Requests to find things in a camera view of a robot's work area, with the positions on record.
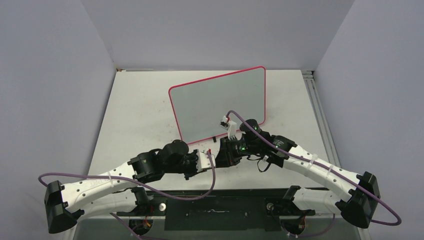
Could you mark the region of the pink framed whiteboard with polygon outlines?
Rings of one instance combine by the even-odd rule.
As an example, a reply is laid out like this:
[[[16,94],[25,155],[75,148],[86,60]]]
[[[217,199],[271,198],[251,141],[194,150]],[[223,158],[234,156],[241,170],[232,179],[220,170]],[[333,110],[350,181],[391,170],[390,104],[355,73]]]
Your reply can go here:
[[[265,122],[266,69],[256,66],[174,85],[168,95],[182,141],[220,137],[227,133],[220,121],[230,110]]]

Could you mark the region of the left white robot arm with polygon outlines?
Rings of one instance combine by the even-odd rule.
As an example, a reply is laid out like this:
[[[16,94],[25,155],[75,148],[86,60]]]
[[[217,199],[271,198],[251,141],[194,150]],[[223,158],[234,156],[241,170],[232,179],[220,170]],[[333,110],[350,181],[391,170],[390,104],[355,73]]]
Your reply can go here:
[[[189,152],[182,140],[174,140],[162,149],[142,152],[112,170],[83,177],[79,182],[52,181],[46,186],[44,204],[50,234],[70,229],[87,213],[83,206],[95,200],[136,186],[160,180],[164,174],[184,174],[186,179],[198,173],[199,152]]]

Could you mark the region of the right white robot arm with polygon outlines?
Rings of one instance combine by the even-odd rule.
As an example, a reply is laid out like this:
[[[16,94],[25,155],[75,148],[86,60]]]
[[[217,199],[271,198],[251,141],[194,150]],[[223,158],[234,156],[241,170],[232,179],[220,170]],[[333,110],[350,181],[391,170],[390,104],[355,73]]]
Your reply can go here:
[[[375,175],[344,170],[311,154],[281,135],[261,130],[255,119],[248,119],[239,127],[242,135],[236,137],[237,123],[223,117],[220,126],[227,136],[220,139],[215,158],[218,168],[240,163],[243,157],[264,161],[267,166],[297,172],[322,185],[323,190],[291,186],[283,197],[283,209],[289,214],[313,210],[316,213],[341,215],[348,223],[362,229],[369,227],[376,211],[380,190]]]

